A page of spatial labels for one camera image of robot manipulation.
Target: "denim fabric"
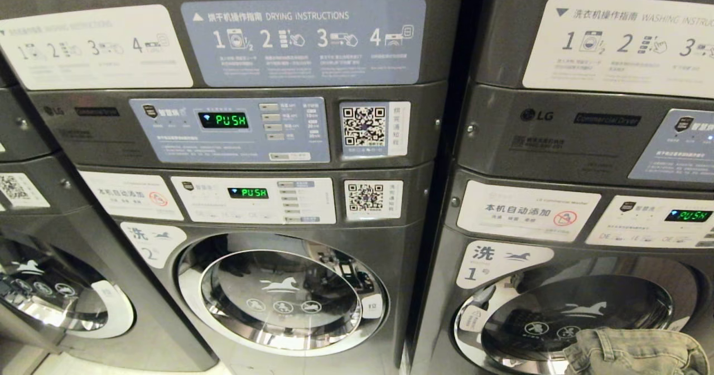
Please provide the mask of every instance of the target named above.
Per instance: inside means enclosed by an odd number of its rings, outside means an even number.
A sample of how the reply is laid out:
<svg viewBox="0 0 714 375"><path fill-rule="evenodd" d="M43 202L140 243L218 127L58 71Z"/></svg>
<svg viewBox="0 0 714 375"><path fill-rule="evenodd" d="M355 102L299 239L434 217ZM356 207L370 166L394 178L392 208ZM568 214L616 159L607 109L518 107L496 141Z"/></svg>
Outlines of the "denim fabric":
<svg viewBox="0 0 714 375"><path fill-rule="evenodd" d="M655 329L579 331L563 352L566 375L709 375L699 342L675 331Z"/></svg>

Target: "instruction label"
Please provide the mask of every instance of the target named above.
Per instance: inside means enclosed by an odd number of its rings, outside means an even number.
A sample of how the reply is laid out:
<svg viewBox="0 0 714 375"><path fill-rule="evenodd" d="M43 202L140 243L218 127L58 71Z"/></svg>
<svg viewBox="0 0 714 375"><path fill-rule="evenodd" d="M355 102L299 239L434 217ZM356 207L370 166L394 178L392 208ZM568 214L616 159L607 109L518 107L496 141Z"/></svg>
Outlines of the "instruction label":
<svg viewBox="0 0 714 375"><path fill-rule="evenodd" d="M30 90L194 84L168 10L157 4L3 20L0 47Z"/></svg>
<svg viewBox="0 0 714 375"><path fill-rule="evenodd" d="M161 176L80 171L104 210L119 217L183 220Z"/></svg>
<svg viewBox="0 0 714 375"><path fill-rule="evenodd" d="M160 161L329 162L323 98L129 101Z"/></svg>
<svg viewBox="0 0 714 375"><path fill-rule="evenodd" d="M340 103L345 158L405 156L409 144L410 102Z"/></svg>
<svg viewBox="0 0 714 375"><path fill-rule="evenodd" d="M494 279L553 259L542 246L474 240L466 246L456 285L475 289Z"/></svg>
<svg viewBox="0 0 714 375"><path fill-rule="evenodd" d="M714 248L714 200L617 195L586 243L637 248Z"/></svg>
<svg viewBox="0 0 714 375"><path fill-rule="evenodd" d="M714 6L550 0L526 88L714 96Z"/></svg>
<svg viewBox="0 0 714 375"><path fill-rule="evenodd" d="M158 269L166 265L173 250L186 240L186 233L173 225L122 222L119 226L143 260Z"/></svg>
<svg viewBox="0 0 714 375"><path fill-rule="evenodd" d="M400 218L404 181L345 181L347 220Z"/></svg>
<svg viewBox="0 0 714 375"><path fill-rule="evenodd" d="M332 179L171 177L191 220L207 223L334 224Z"/></svg>
<svg viewBox="0 0 714 375"><path fill-rule="evenodd" d="M628 177L714 182L714 112L670 110Z"/></svg>
<svg viewBox="0 0 714 375"><path fill-rule="evenodd" d="M184 3L206 84L396 85L419 78L424 0Z"/></svg>
<svg viewBox="0 0 714 375"><path fill-rule="evenodd" d="M0 192L13 208L49 208L49 202L24 172L0 172Z"/></svg>
<svg viewBox="0 0 714 375"><path fill-rule="evenodd" d="M474 233L571 243L599 200L600 194L469 181L456 225Z"/></svg>

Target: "digital display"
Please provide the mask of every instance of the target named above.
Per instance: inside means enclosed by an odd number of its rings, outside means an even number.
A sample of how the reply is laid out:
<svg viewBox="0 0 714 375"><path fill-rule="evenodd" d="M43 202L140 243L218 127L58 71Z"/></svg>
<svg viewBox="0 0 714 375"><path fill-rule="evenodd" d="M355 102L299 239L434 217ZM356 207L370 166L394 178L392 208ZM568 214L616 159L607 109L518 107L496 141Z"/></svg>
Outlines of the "digital display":
<svg viewBox="0 0 714 375"><path fill-rule="evenodd" d="M199 113L204 128L248 128L245 113Z"/></svg>
<svg viewBox="0 0 714 375"><path fill-rule="evenodd" d="M268 199L268 189L228 189L233 199Z"/></svg>
<svg viewBox="0 0 714 375"><path fill-rule="evenodd" d="M665 222L694 222L703 223L712 215L714 210L679 210L675 209L665 218Z"/></svg>

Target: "qr code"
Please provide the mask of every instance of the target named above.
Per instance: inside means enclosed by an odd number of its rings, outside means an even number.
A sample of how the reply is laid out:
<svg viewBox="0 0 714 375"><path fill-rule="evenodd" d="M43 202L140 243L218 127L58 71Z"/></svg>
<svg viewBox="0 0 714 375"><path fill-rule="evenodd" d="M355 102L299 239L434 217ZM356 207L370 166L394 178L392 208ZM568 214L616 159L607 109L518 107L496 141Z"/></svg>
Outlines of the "qr code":
<svg viewBox="0 0 714 375"><path fill-rule="evenodd" d="M384 208L382 184L348 184L348 208L353 212L373 212Z"/></svg>
<svg viewBox="0 0 714 375"><path fill-rule="evenodd" d="M0 190L7 199L31 199L30 195L20 185L15 176L0 176Z"/></svg>
<svg viewBox="0 0 714 375"><path fill-rule="evenodd" d="M342 137L347 146L385 146L387 108L377 106L342 109Z"/></svg>

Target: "washing machine door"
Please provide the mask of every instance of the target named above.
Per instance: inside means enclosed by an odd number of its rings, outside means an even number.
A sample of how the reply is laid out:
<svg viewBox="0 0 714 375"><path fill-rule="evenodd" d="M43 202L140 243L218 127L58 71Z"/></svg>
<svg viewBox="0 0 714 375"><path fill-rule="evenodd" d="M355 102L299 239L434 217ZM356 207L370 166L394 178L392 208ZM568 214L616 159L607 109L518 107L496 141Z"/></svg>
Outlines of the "washing machine door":
<svg viewBox="0 0 714 375"><path fill-rule="evenodd" d="M186 303L230 340L293 357L342 352L387 314L385 288L364 264L328 246L267 233L217 235L178 268Z"/></svg>
<svg viewBox="0 0 714 375"><path fill-rule="evenodd" d="M565 373L582 329L679 330L696 308L696 275L661 258L593 258L488 284L454 319L461 353L492 372Z"/></svg>
<svg viewBox="0 0 714 375"><path fill-rule="evenodd" d="M107 339L132 327L127 296L80 259L33 238L0 234L0 301L67 334Z"/></svg>

